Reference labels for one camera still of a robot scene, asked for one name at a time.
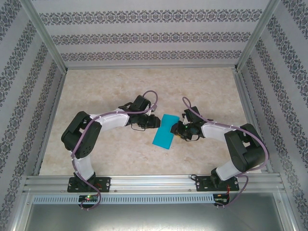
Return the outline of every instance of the decorative wall panel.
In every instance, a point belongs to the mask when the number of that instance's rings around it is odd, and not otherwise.
[[[0,231],[33,174],[62,73],[20,2],[0,3]]]
[[[307,12],[305,1],[281,1],[242,70],[300,230],[308,230]]]
[[[35,0],[68,67],[236,64],[268,0]]]

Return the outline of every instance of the marble floor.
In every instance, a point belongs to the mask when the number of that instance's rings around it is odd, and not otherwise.
[[[201,115],[243,125],[243,108],[230,68],[69,70],[66,75],[40,175],[72,175],[61,135],[79,111],[101,114],[133,101],[147,90],[158,93],[155,115],[180,116],[182,96]],[[147,98],[154,101],[154,95]],[[130,126],[101,133],[91,153],[97,175],[209,174],[230,160],[227,145],[213,139],[186,142],[174,137],[170,150],[152,144],[157,129]]]

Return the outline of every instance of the metal rail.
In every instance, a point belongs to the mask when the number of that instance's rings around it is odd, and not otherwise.
[[[278,193],[285,191],[279,173],[247,175],[249,176],[249,183],[244,193]],[[23,188],[23,194],[72,194],[67,192],[67,184],[70,177],[71,176],[28,176]],[[190,175],[109,177],[111,177],[110,192],[104,194],[225,193],[225,191],[197,192],[195,182],[190,179]],[[245,178],[238,178],[240,189],[243,187],[245,180]]]

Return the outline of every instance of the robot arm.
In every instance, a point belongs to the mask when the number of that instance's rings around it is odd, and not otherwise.
[[[115,109],[118,112],[141,112],[150,108],[151,102],[145,97],[139,95],[133,103],[127,103],[121,107]],[[151,110],[147,113],[141,114],[109,114],[105,116],[88,115],[81,111],[77,113],[73,121],[65,130],[61,137],[61,141],[64,143],[65,148],[69,151],[73,151],[79,138],[81,137],[81,129],[85,129],[87,124],[96,117],[100,117],[95,120],[86,132],[78,150],[75,153],[75,158],[72,160],[75,163],[77,171],[80,176],[87,180],[89,183],[95,179],[95,172],[92,168],[90,161],[90,153],[94,148],[96,140],[100,132],[104,132],[117,127],[124,127],[132,124],[137,124],[139,127],[146,128],[158,128],[160,127],[160,119],[155,115],[151,115]]]
[[[211,179],[214,185],[228,180],[240,173],[261,164],[265,160],[265,155],[260,144],[245,133],[232,128],[210,124],[197,117],[189,109],[182,114],[184,121],[179,121],[171,128],[171,133],[180,136],[186,141],[196,141],[201,138],[213,138],[227,143],[231,160],[223,166],[217,167],[211,172]],[[257,131],[251,124],[245,124],[240,128],[249,131],[260,139]]]

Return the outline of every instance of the aluminum frame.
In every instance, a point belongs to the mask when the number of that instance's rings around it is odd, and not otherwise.
[[[50,52],[52,58],[55,60],[57,63],[57,66],[61,70],[61,73],[66,73],[67,67],[65,65],[65,62],[56,48],[56,45],[54,44],[51,35],[48,33],[48,30],[46,26],[44,25],[42,19],[40,18],[37,10],[35,9],[32,0],[20,0],[20,3],[31,19],[31,22],[35,26],[38,34],[42,38],[43,42],[45,43],[46,47],[48,48],[48,51]]]
[[[242,68],[245,66],[245,63],[255,47],[255,44],[257,43],[258,39],[260,38],[264,28],[266,27],[266,24],[269,22],[271,16],[273,15],[275,9],[277,8],[280,0],[269,0],[266,8],[264,9],[264,12],[261,15],[261,18],[259,19],[254,31],[252,32],[240,58],[239,61],[236,64],[237,71],[241,71]]]
[[[295,217],[279,173],[247,174],[249,183],[243,193],[273,193],[285,231],[297,231]],[[12,231],[23,231],[26,228],[32,203],[38,195],[84,195],[85,193],[67,192],[71,176],[28,176],[23,188]],[[190,175],[142,175],[142,176],[109,176],[110,192],[103,195],[137,195],[137,194],[219,194],[220,192],[197,192],[195,182]],[[238,178],[240,189],[245,178]]]

